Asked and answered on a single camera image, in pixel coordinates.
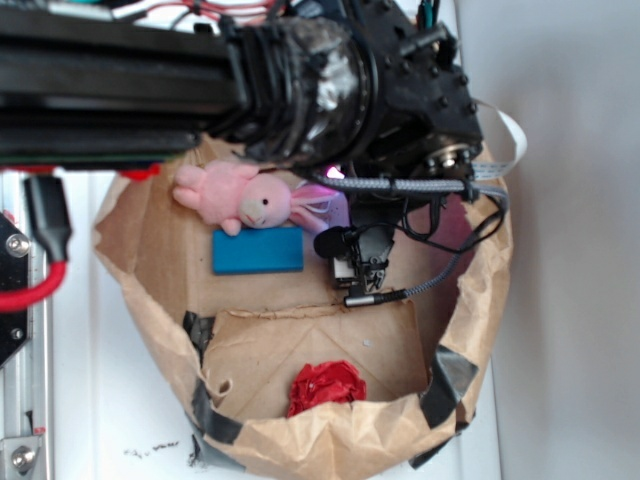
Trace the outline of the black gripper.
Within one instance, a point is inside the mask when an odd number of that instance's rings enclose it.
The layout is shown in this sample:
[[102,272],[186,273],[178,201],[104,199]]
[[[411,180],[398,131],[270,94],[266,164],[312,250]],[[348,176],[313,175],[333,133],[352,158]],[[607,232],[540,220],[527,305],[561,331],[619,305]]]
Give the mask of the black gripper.
[[345,9],[370,89],[354,174],[472,174],[483,142],[478,107],[439,2],[418,2],[413,17],[394,1],[348,1]]

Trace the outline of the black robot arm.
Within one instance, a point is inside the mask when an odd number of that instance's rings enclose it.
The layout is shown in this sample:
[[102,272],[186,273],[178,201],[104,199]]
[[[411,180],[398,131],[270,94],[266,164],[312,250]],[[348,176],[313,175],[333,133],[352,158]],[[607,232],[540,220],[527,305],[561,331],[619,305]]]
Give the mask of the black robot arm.
[[5,1],[1,164],[140,170],[210,136],[301,176],[467,178],[483,134],[456,54],[392,1],[279,1],[192,33]]

